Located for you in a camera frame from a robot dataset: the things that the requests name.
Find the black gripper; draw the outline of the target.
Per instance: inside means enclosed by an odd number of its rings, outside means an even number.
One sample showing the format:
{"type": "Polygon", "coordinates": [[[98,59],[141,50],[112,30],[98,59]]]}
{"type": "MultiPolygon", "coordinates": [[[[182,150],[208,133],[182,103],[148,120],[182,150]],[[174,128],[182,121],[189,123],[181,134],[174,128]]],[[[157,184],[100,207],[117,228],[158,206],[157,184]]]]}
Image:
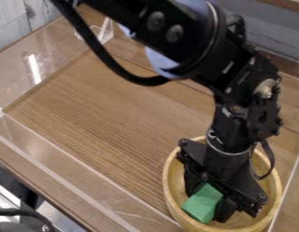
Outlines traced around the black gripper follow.
{"type": "Polygon", "coordinates": [[[184,165],[185,192],[190,197],[201,186],[210,184],[224,195],[214,209],[214,220],[226,223],[236,211],[254,218],[268,202],[258,181],[269,175],[258,175],[253,168],[254,146],[240,153],[230,153],[214,144],[208,136],[206,143],[178,140],[176,159],[184,165]]]}

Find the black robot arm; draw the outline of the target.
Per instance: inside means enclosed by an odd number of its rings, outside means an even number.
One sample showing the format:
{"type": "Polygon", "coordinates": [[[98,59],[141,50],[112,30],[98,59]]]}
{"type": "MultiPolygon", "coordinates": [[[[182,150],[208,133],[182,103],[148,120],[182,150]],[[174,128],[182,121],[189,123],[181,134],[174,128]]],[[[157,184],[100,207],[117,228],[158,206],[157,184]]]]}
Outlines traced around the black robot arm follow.
{"type": "Polygon", "coordinates": [[[241,16],[226,16],[214,0],[83,0],[145,46],[154,76],[129,73],[110,57],[83,18],[66,0],[50,0],[88,47],[129,82],[160,86],[190,79],[214,97],[205,140],[181,139],[188,200],[181,208],[201,223],[226,222],[238,211],[256,217],[268,202],[265,174],[253,151],[278,135],[278,69],[246,40],[241,16]]]}

